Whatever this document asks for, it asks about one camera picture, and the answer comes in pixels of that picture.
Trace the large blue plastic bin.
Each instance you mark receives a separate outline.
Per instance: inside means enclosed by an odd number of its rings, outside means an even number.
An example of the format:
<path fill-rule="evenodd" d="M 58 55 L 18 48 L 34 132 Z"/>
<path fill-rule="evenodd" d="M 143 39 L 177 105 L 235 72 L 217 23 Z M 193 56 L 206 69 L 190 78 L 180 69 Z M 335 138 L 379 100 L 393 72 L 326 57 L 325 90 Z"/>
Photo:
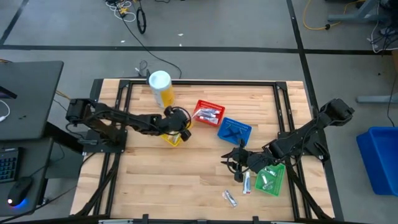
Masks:
<path fill-rule="evenodd" d="M 371 127 L 356 142 L 374 193 L 398 197 L 398 128 Z"/>

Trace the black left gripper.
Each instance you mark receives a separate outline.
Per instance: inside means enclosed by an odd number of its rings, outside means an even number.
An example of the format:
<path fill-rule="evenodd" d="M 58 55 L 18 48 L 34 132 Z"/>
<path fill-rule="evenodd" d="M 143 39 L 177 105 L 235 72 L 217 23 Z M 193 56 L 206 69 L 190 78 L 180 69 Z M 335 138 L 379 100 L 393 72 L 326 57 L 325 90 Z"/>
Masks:
<path fill-rule="evenodd" d="M 161 136 L 178 136 L 182 141 L 188 141 L 191 137 L 189 127 L 192 117 L 189 112 L 179 106 L 168 106 L 164 110 L 165 118 L 159 121 Z"/>

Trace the red plastic basket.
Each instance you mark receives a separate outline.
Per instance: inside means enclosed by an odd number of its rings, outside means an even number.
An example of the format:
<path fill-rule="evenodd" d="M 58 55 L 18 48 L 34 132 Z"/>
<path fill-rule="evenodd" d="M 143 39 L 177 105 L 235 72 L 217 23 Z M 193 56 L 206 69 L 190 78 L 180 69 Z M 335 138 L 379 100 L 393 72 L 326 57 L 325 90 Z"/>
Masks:
<path fill-rule="evenodd" d="M 217 105 L 217 104 L 209 102 L 209 101 L 198 100 L 193 114 L 195 114 L 197 111 L 201 111 L 202 108 L 214 108 L 216 110 L 220 110 L 221 113 L 220 114 L 216 114 L 216 118 L 218 118 L 218 124 L 212 124 L 212 123 L 206 122 L 204 120 L 200 120 L 199 118 L 194 118 L 194 119 L 196 121 L 198 121 L 198 122 L 202 122 L 202 123 L 205 123 L 205 124 L 209 124 L 210 126 L 218 127 L 221 124 L 221 121 L 223 119 L 224 112 L 225 112 L 225 107 L 221 106 L 221 105 Z"/>

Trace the black computer mouse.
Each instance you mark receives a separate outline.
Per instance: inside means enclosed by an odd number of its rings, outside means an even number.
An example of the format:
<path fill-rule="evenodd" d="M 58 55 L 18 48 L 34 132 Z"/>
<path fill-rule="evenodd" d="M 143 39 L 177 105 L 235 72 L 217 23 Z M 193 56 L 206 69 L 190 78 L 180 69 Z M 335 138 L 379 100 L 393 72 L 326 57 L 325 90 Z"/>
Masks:
<path fill-rule="evenodd" d="M 21 177 L 19 180 L 17 180 L 9 191 L 9 194 L 7 196 L 7 203 L 12 207 L 20 205 L 26 198 L 27 193 L 32 186 L 32 183 L 32 177 Z"/>

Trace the dark monitor corner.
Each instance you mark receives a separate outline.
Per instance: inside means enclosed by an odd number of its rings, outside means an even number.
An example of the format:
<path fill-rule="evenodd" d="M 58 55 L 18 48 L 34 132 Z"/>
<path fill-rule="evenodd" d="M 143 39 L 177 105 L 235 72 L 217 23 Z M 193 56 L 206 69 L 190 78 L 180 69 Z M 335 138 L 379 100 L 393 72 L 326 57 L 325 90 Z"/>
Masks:
<path fill-rule="evenodd" d="M 17 95 L 12 91 L 0 86 L 0 99 L 16 99 Z"/>

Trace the black low desk surface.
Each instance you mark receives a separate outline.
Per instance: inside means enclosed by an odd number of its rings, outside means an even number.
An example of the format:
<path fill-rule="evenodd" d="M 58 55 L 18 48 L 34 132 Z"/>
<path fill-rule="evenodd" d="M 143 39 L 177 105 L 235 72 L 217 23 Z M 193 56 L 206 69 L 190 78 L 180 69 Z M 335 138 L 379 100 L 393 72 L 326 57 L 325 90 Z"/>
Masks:
<path fill-rule="evenodd" d="M 0 142 L 2 148 L 19 148 L 18 173 L 15 181 L 0 183 L 0 217 L 31 212 L 39 205 L 43 197 L 42 187 L 53 146 L 52 139 L 32 141 Z M 21 177 L 32 177 L 33 183 L 23 202 L 12 207 L 7 203 L 7 196 L 12 186 Z"/>

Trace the grey floor bar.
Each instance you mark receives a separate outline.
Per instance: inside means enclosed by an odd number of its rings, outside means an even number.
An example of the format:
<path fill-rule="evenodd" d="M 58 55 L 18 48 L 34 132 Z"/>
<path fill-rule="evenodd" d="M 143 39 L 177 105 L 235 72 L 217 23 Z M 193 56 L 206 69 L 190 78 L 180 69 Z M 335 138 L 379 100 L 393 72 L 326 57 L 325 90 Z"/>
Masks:
<path fill-rule="evenodd" d="M 398 93 L 378 96 L 357 96 L 357 103 L 398 103 Z"/>

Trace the black desk top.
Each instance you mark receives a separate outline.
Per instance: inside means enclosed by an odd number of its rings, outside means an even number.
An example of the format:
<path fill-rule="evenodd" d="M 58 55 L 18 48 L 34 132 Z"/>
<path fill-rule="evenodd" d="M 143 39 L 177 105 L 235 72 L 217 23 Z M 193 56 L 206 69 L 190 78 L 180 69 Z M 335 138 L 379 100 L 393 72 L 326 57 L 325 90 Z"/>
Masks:
<path fill-rule="evenodd" d="M 0 102 L 0 141 L 39 139 L 62 73 L 62 61 L 13 62 L 0 64 L 0 86 L 17 98 Z"/>

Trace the green plastic basket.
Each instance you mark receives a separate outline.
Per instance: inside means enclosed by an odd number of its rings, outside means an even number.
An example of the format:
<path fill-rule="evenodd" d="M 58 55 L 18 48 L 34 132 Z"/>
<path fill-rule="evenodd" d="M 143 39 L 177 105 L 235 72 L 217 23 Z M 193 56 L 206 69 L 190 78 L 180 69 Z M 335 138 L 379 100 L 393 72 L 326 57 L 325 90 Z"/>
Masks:
<path fill-rule="evenodd" d="M 269 169 L 273 170 L 276 172 L 277 176 L 274 177 L 267 173 L 264 168 L 260 170 L 257 174 L 256 177 L 256 182 L 254 184 L 254 188 L 256 190 L 260 190 L 261 192 L 273 195 L 278 197 L 282 188 L 282 182 L 284 180 L 284 174 L 285 174 L 285 165 L 283 164 L 278 164 L 276 166 L 267 166 Z M 268 184 L 272 184 L 274 187 L 271 190 L 263 190 L 262 186 L 264 185 L 261 175 L 264 174 L 267 177 Z"/>

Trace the black backlit keyboard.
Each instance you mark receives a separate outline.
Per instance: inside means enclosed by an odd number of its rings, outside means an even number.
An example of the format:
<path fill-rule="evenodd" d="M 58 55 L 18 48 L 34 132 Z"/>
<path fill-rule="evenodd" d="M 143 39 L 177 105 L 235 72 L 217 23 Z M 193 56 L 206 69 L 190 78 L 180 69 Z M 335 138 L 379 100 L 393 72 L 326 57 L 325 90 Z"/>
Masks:
<path fill-rule="evenodd" d="M 0 149 L 0 183 L 16 180 L 18 173 L 19 148 Z"/>

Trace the white yellow wipes canister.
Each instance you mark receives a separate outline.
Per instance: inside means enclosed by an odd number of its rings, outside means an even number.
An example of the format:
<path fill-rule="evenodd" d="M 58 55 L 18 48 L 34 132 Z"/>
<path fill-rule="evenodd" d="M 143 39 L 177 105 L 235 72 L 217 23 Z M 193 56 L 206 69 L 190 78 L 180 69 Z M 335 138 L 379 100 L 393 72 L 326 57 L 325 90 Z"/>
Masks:
<path fill-rule="evenodd" d="M 175 96 L 172 79 L 166 71 L 159 70 L 152 73 L 149 77 L 149 86 L 161 108 L 173 105 Z"/>

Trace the blue plastic basket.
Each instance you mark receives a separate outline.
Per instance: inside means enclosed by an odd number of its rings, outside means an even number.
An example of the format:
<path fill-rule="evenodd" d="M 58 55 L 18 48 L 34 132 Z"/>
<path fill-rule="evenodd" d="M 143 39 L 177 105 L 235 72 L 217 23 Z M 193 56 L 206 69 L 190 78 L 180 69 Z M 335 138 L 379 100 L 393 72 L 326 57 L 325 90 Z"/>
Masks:
<path fill-rule="evenodd" d="M 223 137 L 223 135 L 228 134 L 228 126 L 232 125 L 236 128 L 236 130 L 238 131 L 239 129 L 243 132 L 242 135 L 239 136 L 235 136 L 235 137 L 229 137 L 229 138 L 225 138 Z M 244 145 L 246 145 L 249 141 L 250 135 L 251 135 L 251 131 L 252 131 L 252 127 L 250 125 L 241 123 L 239 121 L 236 121 L 234 119 L 231 118 L 223 118 L 220 128 L 218 130 L 218 134 L 217 136 L 225 141 L 228 141 L 230 143 L 233 143 L 235 145 L 239 145 L 239 141 L 243 140 L 244 141 Z"/>

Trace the grey table leg frame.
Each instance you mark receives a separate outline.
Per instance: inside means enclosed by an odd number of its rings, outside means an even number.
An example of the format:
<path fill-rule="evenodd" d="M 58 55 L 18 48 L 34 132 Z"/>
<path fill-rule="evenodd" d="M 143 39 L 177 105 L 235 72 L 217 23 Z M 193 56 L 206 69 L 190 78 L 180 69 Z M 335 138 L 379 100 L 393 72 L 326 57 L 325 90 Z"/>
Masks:
<path fill-rule="evenodd" d="M 342 21 L 342 22 L 376 22 L 388 21 L 389 16 L 376 12 L 371 14 L 375 6 L 379 5 L 379 0 L 365 0 L 362 6 L 353 14 L 330 14 L 328 21 Z"/>

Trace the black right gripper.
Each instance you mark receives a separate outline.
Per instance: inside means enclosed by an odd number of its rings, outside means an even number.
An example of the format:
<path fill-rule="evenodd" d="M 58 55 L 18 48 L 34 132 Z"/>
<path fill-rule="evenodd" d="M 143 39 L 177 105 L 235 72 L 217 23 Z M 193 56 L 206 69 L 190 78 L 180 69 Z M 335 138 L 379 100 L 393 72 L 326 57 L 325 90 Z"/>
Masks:
<path fill-rule="evenodd" d="M 248 170 L 258 174 L 261 169 L 275 165 L 275 158 L 271 154 L 267 145 L 262 147 L 261 152 L 252 152 L 244 148 L 244 143 L 244 140 L 240 139 L 238 147 L 221 156 L 233 156 L 234 161 L 225 160 L 221 161 L 221 163 L 227 166 L 233 166 L 234 180 L 237 182 L 243 182 L 244 173 Z"/>

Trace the yellow plastic basket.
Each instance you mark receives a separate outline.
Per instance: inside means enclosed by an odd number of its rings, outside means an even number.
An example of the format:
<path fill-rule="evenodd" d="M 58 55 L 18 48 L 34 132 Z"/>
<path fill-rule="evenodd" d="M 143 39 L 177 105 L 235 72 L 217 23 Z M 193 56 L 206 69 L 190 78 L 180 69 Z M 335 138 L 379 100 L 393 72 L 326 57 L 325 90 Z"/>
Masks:
<path fill-rule="evenodd" d="M 170 135 L 174 135 L 174 134 L 177 134 L 177 133 L 179 133 L 179 132 L 177 132 L 177 131 L 171 131 L 169 134 L 163 134 L 163 135 L 161 135 L 161 138 L 162 138 L 164 141 L 168 142 L 168 143 L 169 143 L 170 145 L 172 145 L 173 147 L 177 147 L 180 143 L 183 142 L 183 139 L 182 139 L 182 135 L 181 135 L 181 134 L 180 134 L 180 139 L 179 139 L 179 141 L 178 141 L 176 144 L 171 143 L 170 140 L 169 140 L 169 136 L 170 136 Z"/>

